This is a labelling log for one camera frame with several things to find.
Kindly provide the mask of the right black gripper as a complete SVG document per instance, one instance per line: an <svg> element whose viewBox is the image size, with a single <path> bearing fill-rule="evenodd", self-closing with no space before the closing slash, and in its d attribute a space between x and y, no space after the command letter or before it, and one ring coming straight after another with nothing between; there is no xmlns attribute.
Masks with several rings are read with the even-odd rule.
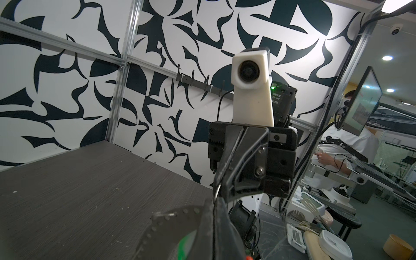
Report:
<svg viewBox="0 0 416 260"><path fill-rule="evenodd" d="M213 199L226 203L266 193L287 198L294 179L297 133L291 128L231 122L209 125Z"/></svg>

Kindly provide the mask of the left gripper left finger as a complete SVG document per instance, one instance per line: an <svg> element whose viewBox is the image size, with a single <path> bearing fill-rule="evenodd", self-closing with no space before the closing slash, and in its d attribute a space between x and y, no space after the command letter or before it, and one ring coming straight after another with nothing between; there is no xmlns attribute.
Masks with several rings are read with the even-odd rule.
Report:
<svg viewBox="0 0 416 260"><path fill-rule="evenodd" d="M214 209L215 205L213 200L208 199L203 206L200 224L192 247L187 255L187 260L213 260L215 254Z"/></svg>

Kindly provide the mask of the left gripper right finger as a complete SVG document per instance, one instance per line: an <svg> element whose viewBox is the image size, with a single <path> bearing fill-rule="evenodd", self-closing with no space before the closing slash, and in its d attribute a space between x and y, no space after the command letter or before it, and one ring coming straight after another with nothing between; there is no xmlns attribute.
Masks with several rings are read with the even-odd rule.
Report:
<svg viewBox="0 0 416 260"><path fill-rule="evenodd" d="M217 198L214 202L212 259L246 259L244 243L230 220L223 198Z"/></svg>

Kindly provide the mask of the green key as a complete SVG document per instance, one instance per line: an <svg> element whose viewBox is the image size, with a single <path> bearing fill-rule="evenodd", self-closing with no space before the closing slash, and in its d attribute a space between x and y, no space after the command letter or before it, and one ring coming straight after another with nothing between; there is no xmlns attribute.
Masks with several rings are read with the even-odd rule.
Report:
<svg viewBox="0 0 416 260"><path fill-rule="evenodd" d="M180 240L178 244L178 250L177 250L177 260L187 259L187 256L192 249L196 235L197 235L197 231L194 230Z"/></svg>

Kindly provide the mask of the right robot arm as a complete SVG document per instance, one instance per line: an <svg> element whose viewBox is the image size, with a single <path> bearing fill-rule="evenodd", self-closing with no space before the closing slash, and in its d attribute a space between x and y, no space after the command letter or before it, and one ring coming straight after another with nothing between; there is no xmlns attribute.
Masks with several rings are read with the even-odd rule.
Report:
<svg viewBox="0 0 416 260"><path fill-rule="evenodd" d="M213 122L209 126L208 157L215 172L213 244L244 242L255 234L254 211L240 198L267 193L287 198L294 178L296 130L289 127L289 110L297 90L272 82L275 123L255 126Z"/></svg>

